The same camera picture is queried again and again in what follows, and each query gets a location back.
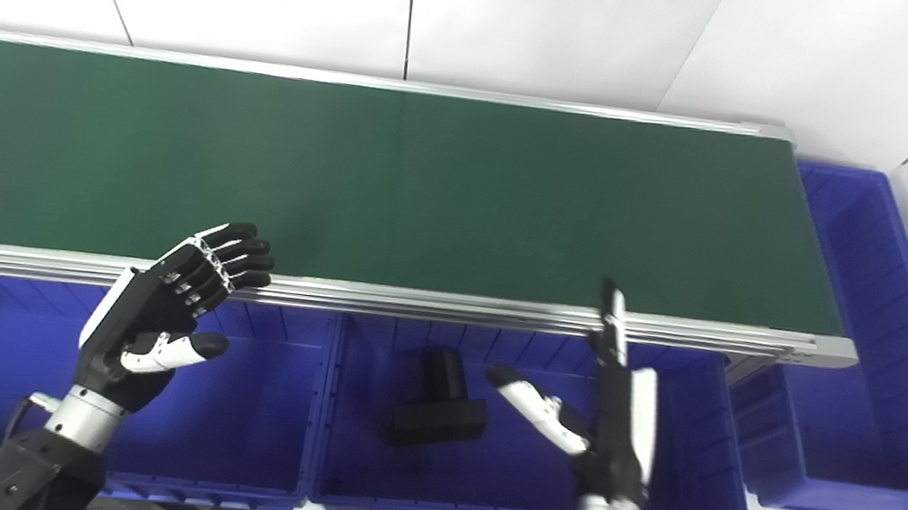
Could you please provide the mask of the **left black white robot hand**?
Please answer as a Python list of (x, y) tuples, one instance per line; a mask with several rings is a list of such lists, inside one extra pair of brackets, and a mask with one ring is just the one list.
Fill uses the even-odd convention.
[(130, 267), (79, 335), (73, 386), (137, 413), (178, 368), (223, 356), (229, 339), (198, 331), (201, 316), (236, 289), (272, 282), (271, 245), (251, 223), (228, 223), (178, 242), (146, 269)]

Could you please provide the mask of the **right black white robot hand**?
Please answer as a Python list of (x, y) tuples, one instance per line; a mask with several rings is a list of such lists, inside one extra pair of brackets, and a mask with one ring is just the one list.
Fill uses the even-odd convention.
[(495, 363), (484, 377), (525, 421), (572, 460), (580, 496), (608, 504), (646, 502), (657, 402), (657, 374), (630, 369), (626, 296), (611, 278), (601, 282), (598, 328), (588, 331), (595, 354), (592, 416), (578, 420), (557, 396), (547, 396), (513, 366)]

